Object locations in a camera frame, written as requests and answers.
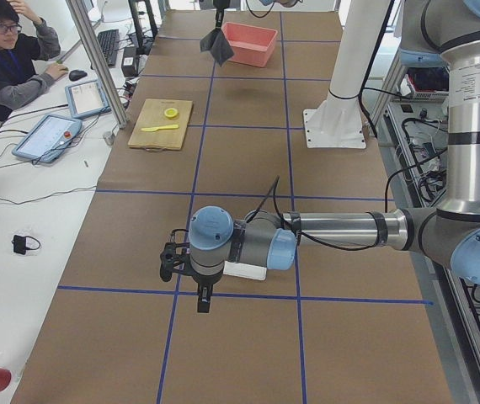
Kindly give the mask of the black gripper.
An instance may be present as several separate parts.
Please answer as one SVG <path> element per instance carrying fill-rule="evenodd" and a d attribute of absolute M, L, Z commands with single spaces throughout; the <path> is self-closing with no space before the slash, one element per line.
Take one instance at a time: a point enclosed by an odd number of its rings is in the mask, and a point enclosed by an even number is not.
<path fill-rule="evenodd" d="M 216 29 L 221 29 L 224 19 L 224 9 L 230 7 L 230 0 L 213 0 L 212 4 L 216 9 Z"/>
<path fill-rule="evenodd" d="M 170 232 L 169 240 L 160 253 L 159 275 L 163 282 L 169 282 L 173 274 L 189 276 L 198 284 L 197 311 L 209 312 L 211 308 L 211 297 L 213 286 L 223 275 L 223 268 L 211 269 L 209 274 L 204 274 L 202 269 L 195 267 L 189 254 L 189 243 L 175 241 L 176 233 L 187 229 L 173 229 Z"/>

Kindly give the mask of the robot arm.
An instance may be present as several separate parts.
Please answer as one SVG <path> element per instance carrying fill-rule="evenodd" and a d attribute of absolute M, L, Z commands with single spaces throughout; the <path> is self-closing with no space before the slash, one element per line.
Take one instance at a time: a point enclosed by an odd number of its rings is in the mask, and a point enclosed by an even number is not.
<path fill-rule="evenodd" d="M 430 208 L 366 213 L 273 213 L 256 209 L 234 220 L 217 206 L 196 211 L 188 240 L 170 239 L 160 277 L 192 278 L 197 309 L 210 310 L 226 263 L 287 270 L 307 242 L 345 251 L 389 246 L 421 253 L 462 279 L 480 284 L 480 1 L 407 1 L 405 55 L 440 56 L 448 65 L 445 196 Z"/>
<path fill-rule="evenodd" d="M 292 8 L 294 7 L 297 3 L 298 0 L 273 0 L 273 1 L 263 1 L 260 0 L 260 2 L 263 5 L 269 5 L 269 9 L 266 10 L 265 13 L 263 14 L 256 14 L 249 6 L 248 3 L 246 3 L 248 7 L 248 11 L 256 18 L 261 19 L 265 17 L 273 8 L 275 4 L 279 4 L 284 8 Z M 224 15 L 225 15 L 225 10 L 230 8 L 231 1 L 230 0 L 213 0 L 212 4 L 214 6 L 214 9 L 216 10 L 216 16 L 215 16 L 215 28 L 220 29 L 223 24 L 224 20 Z"/>

